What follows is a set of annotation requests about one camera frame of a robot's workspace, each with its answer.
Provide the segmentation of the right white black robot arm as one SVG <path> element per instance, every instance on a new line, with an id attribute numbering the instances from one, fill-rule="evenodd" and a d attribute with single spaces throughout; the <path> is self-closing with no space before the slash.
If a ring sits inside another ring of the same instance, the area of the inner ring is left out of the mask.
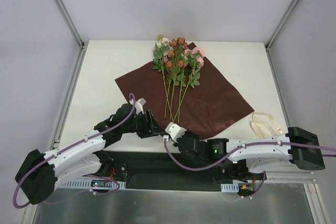
<path id="1" fill-rule="evenodd" d="M 324 170 L 325 164 L 317 135 L 299 127 L 287 133 L 262 139 L 239 140 L 199 136 L 176 124 L 166 130 L 179 152 L 199 162 L 198 172 L 218 167 L 224 172 L 248 179 L 268 169 L 295 165 L 300 170 Z"/>

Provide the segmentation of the small pink rose stem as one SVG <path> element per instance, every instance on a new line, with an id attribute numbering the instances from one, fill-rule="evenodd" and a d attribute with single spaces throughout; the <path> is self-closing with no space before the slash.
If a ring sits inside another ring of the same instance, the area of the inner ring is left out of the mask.
<path id="1" fill-rule="evenodd" d="M 200 85 L 200 70 L 204 65 L 204 58 L 206 57 L 205 51 L 201 47 L 193 49 L 185 49 L 182 53 L 182 60 L 184 65 L 181 68 L 180 74 L 180 92 L 177 109 L 177 121 L 180 121 L 181 107 L 189 87 L 195 88 Z"/>

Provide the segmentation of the mauve rose stem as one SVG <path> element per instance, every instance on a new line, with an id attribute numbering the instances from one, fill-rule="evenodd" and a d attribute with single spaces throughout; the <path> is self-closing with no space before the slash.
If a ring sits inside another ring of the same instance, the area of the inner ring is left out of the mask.
<path id="1" fill-rule="evenodd" d="M 177 48 L 175 51 L 171 48 L 165 56 L 162 58 L 162 75 L 164 78 L 164 87 L 166 94 L 166 104 L 164 117 L 167 116 L 167 111 L 169 111 L 169 118 L 173 122 L 173 98 L 175 86 L 178 86 L 177 75 L 180 73 L 180 68 L 178 62 L 181 61 L 182 50 Z"/>

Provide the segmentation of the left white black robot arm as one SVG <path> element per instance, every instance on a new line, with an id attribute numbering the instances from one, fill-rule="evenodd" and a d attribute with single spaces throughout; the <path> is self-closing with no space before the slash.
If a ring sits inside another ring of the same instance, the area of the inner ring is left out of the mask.
<path id="1" fill-rule="evenodd" d="M 17 187 L 13 205 L 18 209 L 27 206 L 16 201 L 20 190 L 29 204 L 36 205 L 65 182 L 84 175 L 108 175 L 112 160 L 104 149 L 120 141 L 125 134 L 134 133 L 139 138 L 147 138 L 163 132 L 150 110 L 137 111 L 133 105 L 123 104 L 81 140 L 44 153 L 38 149 L 29 152 L 15 175 Z"/>

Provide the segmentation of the white rose stem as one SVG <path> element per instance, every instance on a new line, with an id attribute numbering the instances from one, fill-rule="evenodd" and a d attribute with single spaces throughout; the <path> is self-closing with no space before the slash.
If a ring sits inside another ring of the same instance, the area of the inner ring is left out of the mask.
<path id="1" fill-rule="evenodd" d="M 157 42 L 153 49 L 153 70 L 156 70 L 162 75 L 163 87 L 165 94 L 164 117 L 174 121 L 173 116 L 173 91 L 174 91 L 174 47 L 171 45 L 171 40 L 158 35 Z"/>

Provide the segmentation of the dark red wrapping cloth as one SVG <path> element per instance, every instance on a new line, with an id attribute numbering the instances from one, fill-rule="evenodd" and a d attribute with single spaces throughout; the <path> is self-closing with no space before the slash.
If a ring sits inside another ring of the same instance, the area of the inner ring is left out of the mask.
<path id="1" fill-rule="evenodd" d="M 193 49 L 194 44 L 187 44 Z M 164 117 L 165 94 L 162 75 L 153 70 L 153 60 L 144 66 L 116 79 L 125 97 L 133 93 L 146 100 L 145 110 L 151 110 L 162 128 L 171 120 Z M 201 140 L 211 138 L 232 124 L 253 113 L 236 88 L 205 57 L 200 70 L 200 85 L 189 87 L 182 103 L 180 121 L 173 121 L 199 135 Z M 173 115 L 178 107 L 179 87 L 175 88 Z"/>

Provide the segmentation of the light pink rose stem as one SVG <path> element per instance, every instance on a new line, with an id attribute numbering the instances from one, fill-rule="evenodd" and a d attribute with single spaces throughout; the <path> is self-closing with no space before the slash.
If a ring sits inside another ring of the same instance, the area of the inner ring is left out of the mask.
<path id="1" fill-rule="evenodd" d="M 177 75 L 177 80 L 180 85 L 179 95 L 178 95 L 178 107 L 175 112 L 173 119 L 177 122 L 180 121 L 181 106 L 185 98 L 186 92 L 189 87 L 194 88 L 194 76 L 197 74 L 198 69 L 198 52 L 190 49 L 185 49 L 182 53 L 182 62 L 178 62 L 180 73 Z"/>

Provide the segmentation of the orange brown rose stem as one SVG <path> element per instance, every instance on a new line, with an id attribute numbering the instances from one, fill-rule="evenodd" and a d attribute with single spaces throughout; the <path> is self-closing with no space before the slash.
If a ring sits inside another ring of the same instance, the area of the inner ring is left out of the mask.
<path id="1" fill-rule="evenodd" d="M 188 49 L 184 37 L 178 37 L 169 42 L 169 50 L 163 57 L 163 70 L 164 70 L 164 84 L 166 94 L 165 116 L 169 115 L 169 119 L 173 122 L 173 103 L 175 88 L 182 89 L 185 81 L 184 70 L 186 67 L 186 59 L 184 51 Z"/>

